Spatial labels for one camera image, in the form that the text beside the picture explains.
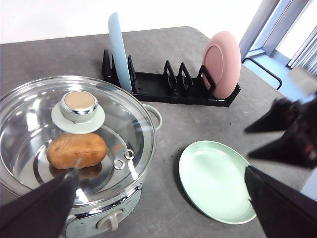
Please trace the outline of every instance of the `black dish rack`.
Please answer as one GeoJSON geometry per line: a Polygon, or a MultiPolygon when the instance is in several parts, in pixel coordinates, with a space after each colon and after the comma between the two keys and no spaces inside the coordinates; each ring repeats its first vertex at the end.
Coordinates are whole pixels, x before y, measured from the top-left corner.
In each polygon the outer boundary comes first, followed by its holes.
{"type": "MultiPolygon", "coordinates": [[[[190,76],[183,62],[179,67],[178,74],[175,76],[168,60],[165,63],[163,74],[144,73],[134,70],[132,58],[129,56],[128,69],[132,95],[138,100],[145,102],[229,107],[241,90],[239,84],[237,84],[229,97],[225,99],[215,98],[212,93],[216,85],[204,65],[200,67],[196,78],[190,76]],[[203,75],[211,85],[210,90],[205,87],[203,75]]],[[[108,50],[104,50],[102,75],[105,81],[121,87],[113,57],[112,68],[110,66],[108,50]]]]}

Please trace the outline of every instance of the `countertop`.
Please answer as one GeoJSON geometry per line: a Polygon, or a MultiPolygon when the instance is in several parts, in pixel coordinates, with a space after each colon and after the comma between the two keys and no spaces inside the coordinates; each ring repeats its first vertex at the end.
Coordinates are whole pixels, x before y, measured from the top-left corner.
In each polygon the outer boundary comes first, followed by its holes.
{"type": "MultiPolygon", "coordinates": [[[[124,32],[127,55],[136,71],[162,73],[166,60],[177,71],[184,62],[197,76],[208,38],[191,27],[124,32]]],[[[102,79],[108,34],[1,45],[1,96],[37,78],[81,75],[102,79]]],[[[136,209],[113,233],[96,238],[259,238],[265,237],[257,218],[243,225],[227,225],[208,218],[189,201],[180,183],[178,161],[182,151],[199,140],[213,140],[238,151],[254,167],[300,190],[310,171],[277,162],[250,159],[247,154],[282,134],[246,135],[243,129],[262,116],[281,94],[254,73],[241,67],[241,92],[229,108],[148,103],[163,117],[157,149],[136,209]]],[[[9,201],[1,193],[2,204],[9,201]]]]}

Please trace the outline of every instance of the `wall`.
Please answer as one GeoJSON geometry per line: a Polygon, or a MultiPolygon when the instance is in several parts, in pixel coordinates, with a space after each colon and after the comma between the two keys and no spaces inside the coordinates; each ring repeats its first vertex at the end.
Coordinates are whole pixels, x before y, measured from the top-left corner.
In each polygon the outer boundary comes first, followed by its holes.
{"type": "Polygon", "coordinates": [[[242,38],[262,0],[1,0],[1,43],[108,32],[118,11],[122,31],[192,26],[208,37],[242,38]]]}

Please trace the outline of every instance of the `mint green plate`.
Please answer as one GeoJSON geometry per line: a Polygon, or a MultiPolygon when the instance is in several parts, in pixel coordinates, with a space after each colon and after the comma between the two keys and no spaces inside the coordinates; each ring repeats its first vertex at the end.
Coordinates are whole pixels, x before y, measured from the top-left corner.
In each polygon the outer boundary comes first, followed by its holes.
{"type": "Polygon", "coordinates": [[[248,165],[226,145],[198,141],[183,151],[179,175],[188,197],[199,210],[220,222],[243,224],[256,216],[244,182],[248,165]]]}

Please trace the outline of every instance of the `electric hot pot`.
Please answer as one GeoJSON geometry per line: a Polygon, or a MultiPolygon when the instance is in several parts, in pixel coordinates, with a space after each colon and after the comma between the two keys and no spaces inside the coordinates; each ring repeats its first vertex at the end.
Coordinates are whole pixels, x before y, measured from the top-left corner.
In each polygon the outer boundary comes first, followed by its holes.
{"type": "Polygon", "coordinates": [[[106,142],[107,155],[79,169],[79,188],[62,235],[88,238],[116,230],[140,199],[161,125],[159,112],[112,84],[81,76],[26,83],[3,96],[0,105],[2,186],[23,196],[52,180],[65,172],[47,160],[52,140],[66,132],[96,133],[106,142]],[[72,92],[91,95],[91,107],[83,113],[65,106],[65,95],[72,92]],[[157,128],[147,110],[158,117],[157,128]]]}

